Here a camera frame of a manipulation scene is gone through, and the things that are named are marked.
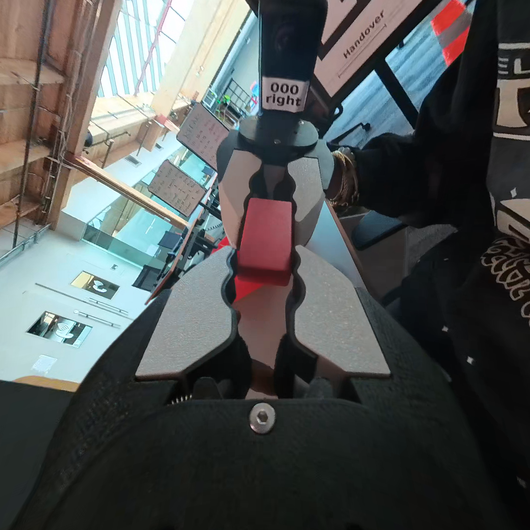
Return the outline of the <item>wall logo window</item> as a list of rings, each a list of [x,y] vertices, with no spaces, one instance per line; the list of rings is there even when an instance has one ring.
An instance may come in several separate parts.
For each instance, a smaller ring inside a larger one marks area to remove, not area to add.
[[[93,295],[111,300],[120,286],[87,271],[80,272],[70,283],[72,287],[83,289]]]
[[[78,349],[92,330],[88,324],[45,311],[26,333]]]

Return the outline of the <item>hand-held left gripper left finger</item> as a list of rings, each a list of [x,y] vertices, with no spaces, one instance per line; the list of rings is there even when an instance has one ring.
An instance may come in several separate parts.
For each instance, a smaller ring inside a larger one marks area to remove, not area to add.
[[[223,247],[175,284],[136,370],[138,380],[185,381],[234,341],[229,283],[235,258],[234,248]]]

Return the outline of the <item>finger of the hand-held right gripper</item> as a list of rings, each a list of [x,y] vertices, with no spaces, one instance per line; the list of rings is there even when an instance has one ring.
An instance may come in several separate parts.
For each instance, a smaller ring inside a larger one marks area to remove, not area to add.
[[[287,165],[287,173],[295,185],[294,246],[306,246],[319,221],[325,197],[318,159],[302,157],[291,161]]]
[[[224,232],[229,244],[237,250],[241,245],[252,181],[261,170],[261,159],[246,150],[235,149],[218,185]]]

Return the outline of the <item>brown-edged office desk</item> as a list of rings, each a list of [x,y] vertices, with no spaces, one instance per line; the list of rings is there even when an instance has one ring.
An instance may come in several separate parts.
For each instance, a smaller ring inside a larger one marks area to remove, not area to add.
[[[210,217],[217,222],[214,229],[222,228],[221,211],[215,205],[219,194],[217,181],[218,175],[215,173],[208,181],[206,194],[199,201],[187,226],[166,255],[165,263],[156,277],[146,304],[155,299],[163,289],[171,288],[180,279],[189,268],[189,260],[195,255],[194,250],[202,252],[206,258],[212,250],[217,248],[220,239],[214,239],[210,233],[212,228],[209,228]]]

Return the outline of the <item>black printed sweatshirt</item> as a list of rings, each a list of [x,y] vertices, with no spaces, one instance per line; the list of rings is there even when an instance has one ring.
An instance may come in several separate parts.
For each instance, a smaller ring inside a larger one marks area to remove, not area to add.
[[[465,217],[402,283],[404,327],[453,378],[517,528],[529,529],[529,1],[477,1],[414,136],[453,151]]]

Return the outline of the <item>red plastic bin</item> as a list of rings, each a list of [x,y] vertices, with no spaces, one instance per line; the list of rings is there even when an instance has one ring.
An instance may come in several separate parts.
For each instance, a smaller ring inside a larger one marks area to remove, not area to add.
[[[225,301],[234,303],[237,301],[242,301],[248,295],[262,288],[264,284],[260,282],[240,279],[236,271],[237,264],[235,264],[234,266],[231,262],[235,255],[233,251],[230,250],[230,248],[231,245],[229,239],[225,235],[218,243],[216,248],[212,250],[210,256],[214,256],[218,252],[222,253],[221,262],[222,265],[226,266],[227,274],[221,282],[221,293]]]

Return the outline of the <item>red rectangular wooden block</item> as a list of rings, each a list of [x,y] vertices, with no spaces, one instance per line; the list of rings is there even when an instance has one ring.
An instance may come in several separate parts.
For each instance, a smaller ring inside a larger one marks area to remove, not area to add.
[[[292,276],[293,205],[251,198],[237,255],[242,282],[285,287]]]

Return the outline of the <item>orange traffic cone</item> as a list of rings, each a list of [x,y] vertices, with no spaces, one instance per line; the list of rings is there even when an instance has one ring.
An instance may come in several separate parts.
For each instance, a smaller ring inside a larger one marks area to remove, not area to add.
[[[432,30],[449,67],[465,48],[472,13],[463,1],[441,1],[430,17]]]

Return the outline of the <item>wooden support post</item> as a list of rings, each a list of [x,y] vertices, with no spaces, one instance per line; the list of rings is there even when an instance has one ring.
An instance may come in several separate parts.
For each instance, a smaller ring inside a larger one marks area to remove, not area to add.
[[[84,156],[68,153],[65,160],[74,169],[83,173],[83,175],[95,179],[95,181],[110,188],[114,192],[117,192],[119,195],[122,195],[137,206],[147,210],[149,213],[169,222],[172,226],[178,229],[184,229],[189,226],[189,223],[179,215],[172,213],[154,200],[140,193],[138,190],[118,180]]]

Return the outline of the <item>grey office chair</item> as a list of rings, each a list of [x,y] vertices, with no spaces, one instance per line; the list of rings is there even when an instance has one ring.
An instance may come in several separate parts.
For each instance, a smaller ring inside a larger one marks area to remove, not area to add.
[[[356,249],[363,251],[404,228],[406,225],[397,218],[369,211],[353,229],[351,240]]]

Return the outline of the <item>framed tag sign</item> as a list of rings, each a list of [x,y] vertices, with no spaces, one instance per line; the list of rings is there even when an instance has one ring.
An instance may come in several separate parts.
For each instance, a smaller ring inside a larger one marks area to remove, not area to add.
[[[387,56],[440,1],[328,1],[312,91],[331,121],[340,104],[373,71],[411,127],[418,110]]]

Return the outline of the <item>black office chair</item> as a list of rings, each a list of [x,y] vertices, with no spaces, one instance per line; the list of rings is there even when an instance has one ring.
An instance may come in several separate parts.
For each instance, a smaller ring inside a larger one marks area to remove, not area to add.
[[[158,277],[161,273],[160,268],[144,265],[132,287],[152,293],[158,283]]]
[[[174,259],[178,249],[179,245],[181,245],[182,240],[182,233],[175,233],[166,231],[164,235],[162,236],[161,240],[158,242],[159,246],[159,252],[158,252],[158,259],[162,260],[162,258],[166,259],[168,255],[170,256],[170,259]]]

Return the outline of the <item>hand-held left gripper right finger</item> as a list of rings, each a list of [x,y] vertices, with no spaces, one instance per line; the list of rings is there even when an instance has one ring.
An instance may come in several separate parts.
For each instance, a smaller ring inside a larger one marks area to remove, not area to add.
[[[326,379],[336,392],[351,378],[391,376],[353,283],[301,245],[286,300],[286,371],[307,384]]]

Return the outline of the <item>whiteboard on black stand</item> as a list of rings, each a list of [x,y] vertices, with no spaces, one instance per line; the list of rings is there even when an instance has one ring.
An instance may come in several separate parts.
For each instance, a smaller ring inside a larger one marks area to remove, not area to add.
[[[203,186],[169,160],[165,160],[158,168],[148,190],[186,217],[191,217],[207,193]]]
[[[229,132],[230,129],[199,102],[185,118],[176,139],[217,171],[217,150]]]

